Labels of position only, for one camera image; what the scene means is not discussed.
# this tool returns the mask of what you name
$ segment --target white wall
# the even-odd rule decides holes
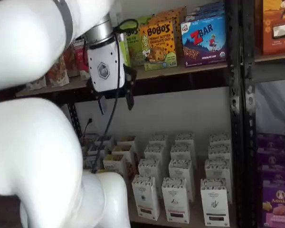
[[[178,93],[136,96],[133,110],[127,108],[125,98],[118,100],[109,134],[139,136],[146,143],[155,132],[175,133],[194,131],[197,154],[207,155],[209,134],[230,131],[228,88],[203,89]],[[82,131],[88,118],[94,123],[87,133],[102,134],[114,100],[107,100],[108,111],[102,116],[97,102],[77,103],[76,110]]]

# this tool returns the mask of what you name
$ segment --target white tea box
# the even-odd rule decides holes
[[[144,150],[146,159],[158,159],[161,165],[161,173],[163,177],[168,177],[168,162],[169,158],[166,156],[166,146],[164,144],[154,143],[147,145]]]
[[[186,188],[189,201],[195,199],[194,174],[191,160],[171,160],[169,164],[170,177],[186,179]]]
[[[164,178],[162,194],[167,220],[169,222],[189,223],[190,208],[185,178]]]
[[[229,227],[227,188],[224,179],[201,179],[200,194],[205,225]]]
[[[155,178],[149,175],[136,175],[132,181],[139,217],[157,221],[160,206],[156,192]]]
[[[117,145],[119,145],[119,146],[132,146],[133,147],[135,164],[137,166],[138,162],[140,160],[140,157],[141,157],[140,153],[138,151],[138,139],[137,139],[137,137],[134,135],[123,136],[118,140]]]
[[[227,143],[231,145],[231,137],[229,133],[219,133],[219,134],[211,134],[209,137],[209,144],[216,145],[216,144],[222,144]]]
[[[174,160],[192,160],[189,144],[179,143],[172,145],[170,155]]]
[[[178,133],[175,135],[175,144],[188,144],[192,163],[194,168],[197,168],[197,160],[196,160],[196,154],[195,154],[195,142],[194,142],[194,133]]]
[[[103,136],[100,136],[97,138],[97,140],[95,141],[95,145],[99,146],[100,143],[101,143],[101,140],[102,140]],[[112,136],[109,136],[107,135],[105,138],[104,138],[104,143],[103,143],[105,146],[107,146],[107,148],[112,151],[114,146],[115,146],[115,142],[114,142],[114,138]]]
[[[108,154],[103,160],[104,169],[119,173],[127,186],[129,186],[127,168],[125,164],[125,156]]]
[[[232,179],[230,172],[230,160],[207,159],[205,161],[207,179],[225,179],[228,202],[232,204]]]
[[[137,173],[133,147],[130,145],[115,146],[112,154],[123,155],[125,157],[128,178],[129,180],[132,180],[134,175]]]
[[[162,198],[162,168],[158,159],[141,159],[138,164],[140,175],[150,175],[155,178],[156,191]]]

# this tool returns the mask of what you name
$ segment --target green snack box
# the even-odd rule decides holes
[[[149,19],[151,19],[153,15],[148,15],[144,17],[140,17],[136,19],[138,21],[139,26],[144,25],[148,22]],[[134,28],[136,26],[135,22],[127,22],[124,25],[121,26],[122,29],[128,29],[128,28]],[[129,48],[129,54],[130,54],[130,61],[131,66],[143,66],[145,61],[145,57],[142,53],[142,43],[139,38],[139,32],[133,31],[132,33],[126,34],[128,48]]]

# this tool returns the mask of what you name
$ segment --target bobo's box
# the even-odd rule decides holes
[[[262,224],[285,228],[285,181],[263,181]]]
[[[225,15],[184,22],[181,37],[187,67],[226,60]]]
[[[167,220],[169,222],[189,223],[190,208],[187,198],[185,178],[164,178],[162,194]]]
[[[176,67],[176,21],[153,19],[152,23],[140,26],[142,54],[146,60],[145,70]]]
[[[160,207],[157,198],[155,178],[148,175],[136,175],[132,181],[139,217],[157,221]]]

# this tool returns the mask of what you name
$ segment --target bobo's peanut butter chocolate chip box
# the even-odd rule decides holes
[[[285,228],[285,181],[264,180],[262,226]]]
[[[161,21],[152,18],[148,25],[140,26],[142,54],[146,60],[145,70],[176,67],[176,22],[175,19]]]

